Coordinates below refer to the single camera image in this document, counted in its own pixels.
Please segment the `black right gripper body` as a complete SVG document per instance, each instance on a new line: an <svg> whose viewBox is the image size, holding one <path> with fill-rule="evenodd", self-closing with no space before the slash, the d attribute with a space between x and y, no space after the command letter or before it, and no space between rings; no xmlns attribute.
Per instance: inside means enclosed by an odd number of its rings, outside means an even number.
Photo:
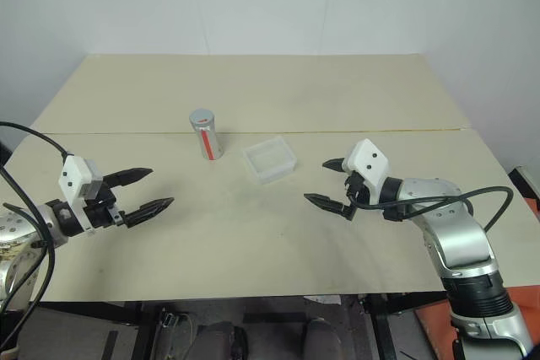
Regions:
<svg viewBox="0 0 540 360"><path fill-rule="evenodd" d="M349 204L343 209L344 217L352 221L358 209L367 209L370 205L370 191L362 175L353 171L345 180L346 197Z"/></svg>

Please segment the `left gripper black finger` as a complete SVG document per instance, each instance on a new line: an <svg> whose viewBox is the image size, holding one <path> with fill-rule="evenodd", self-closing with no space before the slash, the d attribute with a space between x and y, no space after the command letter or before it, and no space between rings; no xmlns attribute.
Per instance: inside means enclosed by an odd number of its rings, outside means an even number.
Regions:
<svg viewBox="0 0 540 360"><path fill-rule="evenodd" d="M138 182L142 178L152 173L153 170L150 168L124 169L109 175L105 175L102 180L102 185L108 189L118 186L126 186Z"/></svg>
<svg viewBox="0 0 540 360"><path fill-rule="evenodd" d="M167 197L157 199L143 204L138 210L130 213L121 213L123 223L132 228L141 223L144 223L163 212L175 199L173 197Z"/></svg>

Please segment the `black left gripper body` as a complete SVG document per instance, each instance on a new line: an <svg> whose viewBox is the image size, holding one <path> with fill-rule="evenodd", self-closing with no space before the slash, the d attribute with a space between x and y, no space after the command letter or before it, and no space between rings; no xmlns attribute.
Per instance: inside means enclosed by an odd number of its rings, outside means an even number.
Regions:
<svg viewBox="0 0 540 360"><path fill-rule="evenodd" d="M124 224L122 212L116 206L116 196L108 185L102 185L94 199L84 202L84 212L92 228L108 228Z"/></svg>

